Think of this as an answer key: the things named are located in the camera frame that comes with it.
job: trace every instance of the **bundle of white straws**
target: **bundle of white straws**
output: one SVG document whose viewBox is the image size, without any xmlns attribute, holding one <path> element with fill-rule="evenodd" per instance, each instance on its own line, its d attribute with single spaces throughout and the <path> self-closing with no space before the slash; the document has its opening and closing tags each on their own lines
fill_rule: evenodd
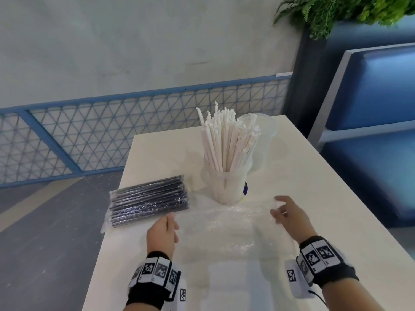
<svg viewBox="0 0 415 311">
<path fill-rule="evenodd" d="M 200 109 L 196 109 L 202 125 L 205 159 L 210 167 L 223 172 L 244 167 L 252 156 L 260 135 L 259 126 L 255 125 L 257 116 L 252 115 L 246 126 L 239 119 L 235 120 L 236 113 L 233 109 L 218 111 L 217 102 L 213 117 L 208 111 L 206 121 Z"/>
</svg>

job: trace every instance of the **person's left hand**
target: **person's left hand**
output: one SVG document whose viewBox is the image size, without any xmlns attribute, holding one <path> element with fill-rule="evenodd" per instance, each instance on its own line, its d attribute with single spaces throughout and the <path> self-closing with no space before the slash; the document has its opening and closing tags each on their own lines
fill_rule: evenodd
<svg viewBox="0 0 415 311">
<path fill-rule="evenodd" d="M 156 221 L 147 231 L 147 254 L 162 251 L 172 260 L 174 244 L 179 242 L 174 230 L 178 229 L 179 225 L 174 220 L 174 213 L 169 213 Z"/>
</svg>

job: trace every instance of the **artificial plant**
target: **artificial plant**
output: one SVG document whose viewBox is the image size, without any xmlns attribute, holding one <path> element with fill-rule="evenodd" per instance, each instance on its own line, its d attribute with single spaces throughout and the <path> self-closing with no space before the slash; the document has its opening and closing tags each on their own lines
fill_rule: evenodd
<svg viewBox="0 0 415 311">
<path fill-rule="evenodd" d="M 296 26 L 309 26 L 310 37 L 327 39 L 340 20 L 391 26 L 405 15 L 415 14 L 415 0 L 284 0 L 274 24 L 289 16 Z"/>
</svg>

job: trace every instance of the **plastic cup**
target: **plastic cup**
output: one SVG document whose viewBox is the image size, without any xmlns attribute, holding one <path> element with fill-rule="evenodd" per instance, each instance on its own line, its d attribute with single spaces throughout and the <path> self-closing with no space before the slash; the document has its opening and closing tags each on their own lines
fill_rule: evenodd
<svg viewBox="0 0 415 311">
<path fill-rule="evenodd" d="M 252 154 L 253 162 L 251 172 L 261 169 L 261 167 L 264 165 L 264 162 L 267 161 L 269 143 L 277 132 L 276 121 L 266 114 L 244 114 L 243 116 L 240 116 L 239 119 L 245 125 L 248 125 L 252 119 L 253 114 L 257 115 L 257 121 L 255 122 L 255 125 L 258 125 L 261 129 L 261 135 L 258 137 L 257 145 L 255 146 L 254 152 Z"/>
<path fill-rule="evenodd" d="M 252 167 L 252 159 L 245 166 L 231 172 L 218 171 L 205 161 L 210 178 L 210 187 L 216 202 L 225 205 L 233 205 L 241 200 L 248 172 Z"/>
</svg>

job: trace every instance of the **black wristband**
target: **black wristband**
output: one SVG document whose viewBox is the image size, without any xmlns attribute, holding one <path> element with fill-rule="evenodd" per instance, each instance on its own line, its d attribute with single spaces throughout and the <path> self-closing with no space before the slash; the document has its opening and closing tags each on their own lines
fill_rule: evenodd
<svg viewBox="0 0 415 311">
<path fill-rule="evenodd" d="M 323 237 L 319 235 L 315 235 L 313 237 L 308 238 L 306 241 L 300 243 L 300 251 L 303 250 L 308 245 L 312 244 L 313 242 L 317 242 L 320 240 L 324 240 L 330 246 L 330 250 L 334 252 L 335 256 L 337 256 L 340 260 L 340 264 L 334 266 L 328 266 L 324 270 L 314 273 L 313 283 L 318 285 L 320 288 L 329 282 L 337 282 L 339 280 L 345 278 L 353 278 L 359 281 L 359 278 L 356 276 L 356 271 L 354 267 L 349 266 L 345 263 L 345 260 L 342 256 L 336 251 L 336 249 L 330 245 L 330 243 L 325 240 Z"/>
<path fill-rule="evenodd" d="M 149 257 L 163 257 L 170 260 L 169 257 L 160 251 L 150 252 Z M 137 282 L 128 293 L 128 300 L 126 306 L 131 303 L 145 303 L 151 306 L 162 309 L 164 301 L 168 299 L 170 292 L 164 287 L 153 283 L 139 283 Z"/>
</svg>

